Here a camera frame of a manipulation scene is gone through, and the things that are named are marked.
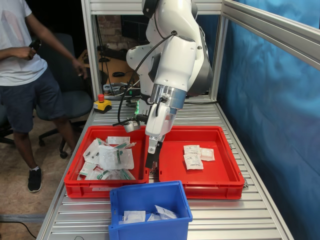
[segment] wooden desk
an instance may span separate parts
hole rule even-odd
[[[82,54],[78,57],[78,60],[84,64],[84,66],[86,68],[90,68],[90,64],[85,64],[84,63],[84,59],[85,59],[85,55],[88,53],[87,50],[84,50],[82,52]],[[100,56],[100,51],[97,51],[97,56],[98,56],[98,62],[99,62],[99,59],[101,58]],[[133,69],[131,67],[129,67],[129,65],[127,64],[126,61],[122,61],[122,60],[119,60],[119,59],[116,59],[116,58],[112,58],[112,57],[107,57],[108,59],[110,59],[110,61],[108,61],[106,64],[108,65],[108,70],[109,70],[109,74],[110,74],[110,81],[112,84],[114,83],[127,83],[129,82],[132,74],[134,73],[133,72]],[[102,62],[99,62],[99,69],[100,71],[102,71]],[[103,72],[105,72],[106,74],[107,73],[107,68],[106,68],[106,65],[105,63],[103,62]],[[127,73],[125,76],[120,76],[120,77],[114,77],[112,76],[112,74],[114,72],[123,72],[123,73]],[[135,77],[134,77],[134,82],[135,83],[136,81],[139,80],[139,76],[136,74]]]

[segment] man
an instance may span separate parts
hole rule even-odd
[[[16,148],[30,168],[28,189],[35,193],[41,189],[42,179],[29,139],[35,105],[46,111],[72,151],[76,140],[65,117],[58,83],[47,62],[28,47],[32,40],[27,25],[40,40],[72,61],[79,75],[87,76],[84,66],[35,18],[25,0],[0,0],[0,98]]]

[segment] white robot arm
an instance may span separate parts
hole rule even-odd
[[[148,116],[149,137],[146,167],[159,159],[165,135],[170,132],[186,95],[198,96],[210,87],[212,71],[205,35],[198,26],[197,6],[192,0],[143,0],[143,13],[150,18],[146,36],[150,44],[130,49],[126,59],[135,69],[164,37],[170,37],[144,61],[140,77],[139,114]]]

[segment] hand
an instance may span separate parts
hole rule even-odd
[[[88,77],[87,70],[81,62],[79,62],[77,59],[73,59],[72,65],[75,68],[76,72],[78,73],[79,77],[83,76],[84,79],[86,79]]]
[[[37,52],[28,46],[11,48],[11,55],[24,60],[32,60]]]

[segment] blue backdrop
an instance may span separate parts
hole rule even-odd
[[[319,28],[319,0],[238,2]],[[293,237],[320,240],[320,72],[229,22],[218,99]]]

